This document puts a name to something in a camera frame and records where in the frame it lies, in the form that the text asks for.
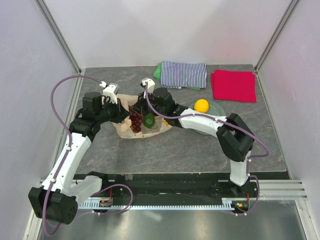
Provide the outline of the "beige plastic bag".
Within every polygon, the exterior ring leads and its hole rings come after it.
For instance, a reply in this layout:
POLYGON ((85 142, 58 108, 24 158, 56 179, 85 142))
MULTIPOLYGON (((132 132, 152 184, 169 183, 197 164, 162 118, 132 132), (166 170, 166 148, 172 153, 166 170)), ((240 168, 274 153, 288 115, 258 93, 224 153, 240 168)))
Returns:
POLYGON ((148 128, 144 125, 144 120, 138 117, 137 120, 128 116, 121 123, 114 123, 117 134, 123 139, 145 139, 163 134, 169 131, 169 125, 163 117, 156 116, 154 124, 148 128))

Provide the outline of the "green lime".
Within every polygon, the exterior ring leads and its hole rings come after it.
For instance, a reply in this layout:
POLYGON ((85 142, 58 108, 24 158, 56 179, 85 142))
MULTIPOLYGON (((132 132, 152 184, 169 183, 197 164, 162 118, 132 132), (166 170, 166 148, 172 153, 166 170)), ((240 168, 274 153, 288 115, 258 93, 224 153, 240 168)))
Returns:
POLYGON ((143 117, 143 124, 146 128, 150 129, 154 126, 156 120, 153 113, 148 113, 143 117))

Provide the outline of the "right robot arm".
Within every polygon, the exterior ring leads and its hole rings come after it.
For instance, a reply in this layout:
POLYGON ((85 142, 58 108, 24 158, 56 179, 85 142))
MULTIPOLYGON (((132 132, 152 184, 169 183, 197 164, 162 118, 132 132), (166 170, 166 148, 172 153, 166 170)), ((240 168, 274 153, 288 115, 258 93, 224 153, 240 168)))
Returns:
POLYGON ((176 103, 168 90, 162 87, 149 93, 148 97, 140 93, 137 102, 129 109, 144 117, 148 114, 161 116, 172 127, 192 129, 217 138, 223 153, 230 160, 230 193, 240 197, 247 191, 247 163, 254 139, 253 133, 239 115, 232 113, 229 116, 213 116, 200 113, 176 103))

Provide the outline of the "red grapes bunch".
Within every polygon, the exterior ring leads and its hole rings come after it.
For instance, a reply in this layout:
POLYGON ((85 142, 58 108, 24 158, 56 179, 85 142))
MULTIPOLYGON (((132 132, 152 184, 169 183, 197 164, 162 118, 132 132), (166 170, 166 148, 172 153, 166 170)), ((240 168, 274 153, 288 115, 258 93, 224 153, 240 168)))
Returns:
POLYGON ((131 120, 131 129, 134 133, 139 133, 142 130, 142 123, 144 120, 143 116, 138 116, 138 117, 130 117, 129 119, 131 120))

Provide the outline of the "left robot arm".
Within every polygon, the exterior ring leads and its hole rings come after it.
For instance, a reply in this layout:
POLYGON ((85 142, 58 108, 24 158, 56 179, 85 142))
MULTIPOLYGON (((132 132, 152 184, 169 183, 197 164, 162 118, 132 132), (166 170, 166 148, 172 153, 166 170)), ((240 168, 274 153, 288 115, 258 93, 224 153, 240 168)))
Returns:
POLYGON ((69 126, 66 143, 52 171, 40 187, 32 187, 28 193, 38 218, 68 225, 86 199, 94 194, 104 197, 109 193, 110 185, 103 173, 91 172, 76 186, 72 186, 72 181, 101 124, 121 123, 128 116, 129 112, 115 93, 105 90, 85 94, 82 108, 69 126))

